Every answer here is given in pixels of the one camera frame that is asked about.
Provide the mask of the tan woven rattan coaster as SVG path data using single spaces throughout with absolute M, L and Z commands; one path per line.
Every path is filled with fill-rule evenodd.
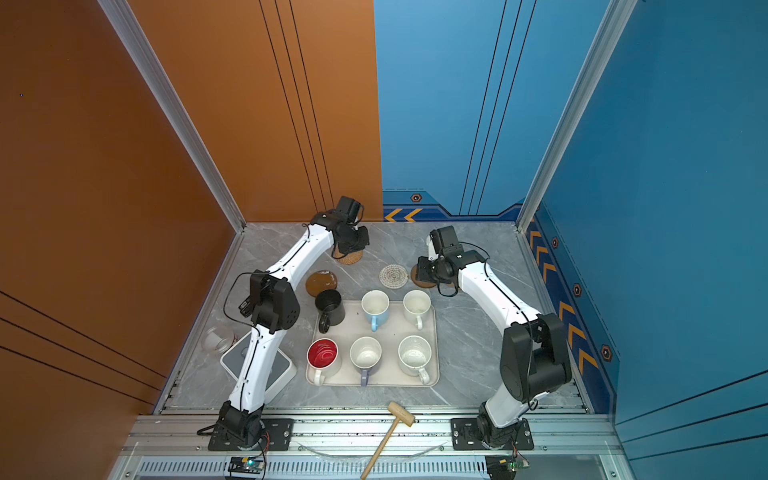
M 363 254 L 364 252 L 362 250 L 351 253 L 342 253 L 336 249 L 333 252 L 332 257 L 343 265 L 353 265 L 362 259 Z

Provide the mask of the round dark cork coaster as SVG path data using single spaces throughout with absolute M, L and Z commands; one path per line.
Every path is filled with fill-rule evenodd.
M 418 266 L 414 265 L 410 271 L 410 279 L 411 281 L 419 288 L 422 289 L 431 289 L 435 288 L 437 286 L 436 283 L 431 281 L 422 281 L 418 278 Z

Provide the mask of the glossy brown round coaster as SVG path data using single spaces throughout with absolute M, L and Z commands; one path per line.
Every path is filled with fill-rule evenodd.
M 337 276 L 330 270 L 315 271 L 308 276 L 305 282 L 306 291 L 312 297 L 317 297 L 326 290 L 334 290 L 337 286 Z

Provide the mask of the white woven round coaster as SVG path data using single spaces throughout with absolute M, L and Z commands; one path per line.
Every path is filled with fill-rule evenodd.
M 404 287 L 409 281 L 409 271 L 396 264 L 385 266 L 379 273 L 381 284 L 389 289 L 396 290 Z

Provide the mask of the black mug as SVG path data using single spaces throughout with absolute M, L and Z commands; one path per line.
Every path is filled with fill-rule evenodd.
M 319 293 L 315 299 L 315 307 L 319 312 L 318 331 L 326 334 L 331 327 L 340 325 L 346 317 L 343 300 L 336 289 L 327 289 Z

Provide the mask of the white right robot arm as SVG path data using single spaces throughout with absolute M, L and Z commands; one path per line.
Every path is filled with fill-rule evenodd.
M 491 449 L 507 446 L 521 430 L 523 416 L 542 398 L 572 380 L 565 324 L 519 298 L 493 272 L 480 247 L 466 250 L 452 226 L 429 233 L 429 253 L 418 258 L 416 278 L 437 288 L 452 286 L 474 299 L 502 335 L 502 384 L 481 404 L 476 425 Z

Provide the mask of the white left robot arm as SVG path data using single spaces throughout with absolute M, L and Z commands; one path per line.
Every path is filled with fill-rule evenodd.
M 236 385 L 212 426 L 211 451 L 252 450 L 262 438 L 261 415 L 278 348 L 300 315 L 294 287 L 326 251 L 346 255 L 369 244 L 357 203 L 316 214 L 304 235 L 275 264 L 250 274 L 250 341 Z

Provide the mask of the clear glass cup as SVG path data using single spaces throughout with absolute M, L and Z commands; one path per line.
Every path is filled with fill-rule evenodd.
M 235 333 L 226 326 L 213 326 L 208 328 L 201 337 L 201 348 L 211 354 L 222 355 L 228 351 L 236 341 Z

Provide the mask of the white mug back right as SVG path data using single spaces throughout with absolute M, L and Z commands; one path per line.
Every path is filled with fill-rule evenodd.
M 431 309 L 430 296 L 425 291 L 412 290 L 404 296 L 402 305 L 405 318 L 418 330 L 422 330 L 426 315 Z

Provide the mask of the light blue mug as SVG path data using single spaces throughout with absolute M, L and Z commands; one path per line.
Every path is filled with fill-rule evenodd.
M 361 300 L 361 308 L 370 323 L 371 330 L 376 332 L 389 318 L 390 300 L 381 290 L 367 292 Z

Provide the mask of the large white mug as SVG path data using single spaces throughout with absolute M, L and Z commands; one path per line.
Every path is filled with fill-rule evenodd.
M 432 359 L 430 343 L 419 335 L 405 337 L 397 349 L 399 366 L 404 374 L 416 377 L 422 385 L 431 382 L 427 367 Z

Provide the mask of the beige serving tray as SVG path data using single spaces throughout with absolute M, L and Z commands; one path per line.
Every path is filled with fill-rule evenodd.
M 335 354 L 323 368 L 313 361 L 317 354 L 307 350 L 306 381 L 313 386 L 331 387 L 432 387 L 440 379 L 436 311 L 423 317 L 423 326 L 406 317 L 401 301 L 392 301 L 388 320 L 377 330 L 362 308 L 361 301 L 343 302 L 345 319 L 329 331 L 314 331 L 313 343 L 333 344 Z

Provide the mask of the red inside white mug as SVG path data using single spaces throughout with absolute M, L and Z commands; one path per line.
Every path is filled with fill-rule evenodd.
M 307 350 L 307 379 L 310 384 L 324 385 L 342 367 L 339 346 L 329 338 L 314 341 Z

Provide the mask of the wooden mallet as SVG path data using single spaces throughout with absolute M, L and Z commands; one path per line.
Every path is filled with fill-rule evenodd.
M 365 469 L 363 470 L 360 476 L 361 480 L 366 480 L 368 476 L 371 474 L 379 457 L 383 453 L 384 448 L 386 447 L 387 443 L 393 436 L 396 428 L 400 424 L 404 424 L 406 427 L 411 427 L 415 422 L 415 416 L 412 413 L 410 413 L 406 408 L 404 408 L 403 406 L 401 406 L 400 404 L 394 401 L 389 403 L 388 411 L 393 415 L 394 420 L 391 426 L 389 427 L 387 433 L 384 435 L 383 439 L 379 443 L 377 449 L 375 450 L 374 454 L 372 455 Z

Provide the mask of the right green circuit board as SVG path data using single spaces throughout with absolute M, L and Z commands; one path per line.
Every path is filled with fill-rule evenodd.
M 486 456 L 486 472 L 490 480 L 514 480 L 523 464 L 511 456 Z

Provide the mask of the green circuit board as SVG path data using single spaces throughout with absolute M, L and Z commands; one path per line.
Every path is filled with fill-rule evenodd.
M 266 461 L 263 457 L 233 456 L 227 466 L 227 477 L 232 479 L 260 479 L 266 477 Z
M 486 456 L 486 472 L 490 480 L 514 480 L 523 464 L 511 456 Z

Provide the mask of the left green circuit board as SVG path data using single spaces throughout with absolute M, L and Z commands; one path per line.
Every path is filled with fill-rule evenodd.
M 233 456 L 227 466 L 227 477 L 232 479 L 260 479 L 266 477 L 266 461 L 263 457 Z

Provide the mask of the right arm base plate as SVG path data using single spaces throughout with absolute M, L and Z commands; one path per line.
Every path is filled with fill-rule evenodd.
M 528 421 L 523 418 L 503 428 L 496 427 L 488 418 L 453 418 L 450 421 L 453 449 L 464 450 L 517 450 L 535 448 Z

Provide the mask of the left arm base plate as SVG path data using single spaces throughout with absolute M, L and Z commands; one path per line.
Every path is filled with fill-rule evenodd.
M 294 429 L 291 418 L 262 418 L 255 435 L 238 439 L 221 426 L 215 426 L 207 449 L 209 451 L 287 451 Z

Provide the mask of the aluminium front rail frame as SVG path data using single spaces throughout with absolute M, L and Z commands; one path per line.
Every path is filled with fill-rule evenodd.
M 544 409 L 525 417 L 535 448 L 453 449 L 450 421 L 468 409 L 415 408 L 400 424 L 369 475 L 372 479 L 489 479 L 486 456 L 511 456 L 523 467 L 515 479 L 631 479 L 617 435 L 604 415 Z M 394 417 L 385 409 L 277 409 L 264 418 L 291 418 L 287 451 L 209 451 L 214 416 L 142 416 L 112 467 L 111 479 L 232 479 L 233 456 L 263 457 L 265 479 L 357 479 Z

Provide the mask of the aluminium corner post right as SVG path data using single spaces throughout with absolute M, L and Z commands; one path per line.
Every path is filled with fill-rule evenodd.
M 525 233 L 533 220 L 636 4 L 637 0 L 609 2 L 518 215 L 519 233 Z

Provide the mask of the aluminium corner post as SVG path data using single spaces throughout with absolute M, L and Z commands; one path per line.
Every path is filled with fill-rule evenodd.
M 636 4 L 637 0 L 609 2 L 518 215 L 519 233 L 525 233 L 533 220 Z
M 245 217 L 131 6 L 125 0 L 98 4 L 226 219 L 240 234 L 247 225 Z

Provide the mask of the aluminium corner post left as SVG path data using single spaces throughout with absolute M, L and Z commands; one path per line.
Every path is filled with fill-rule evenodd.
M 131 6 L 125 0 L 98 4 L 226 219 L 240 234 L 247 225 L 245 217 Z

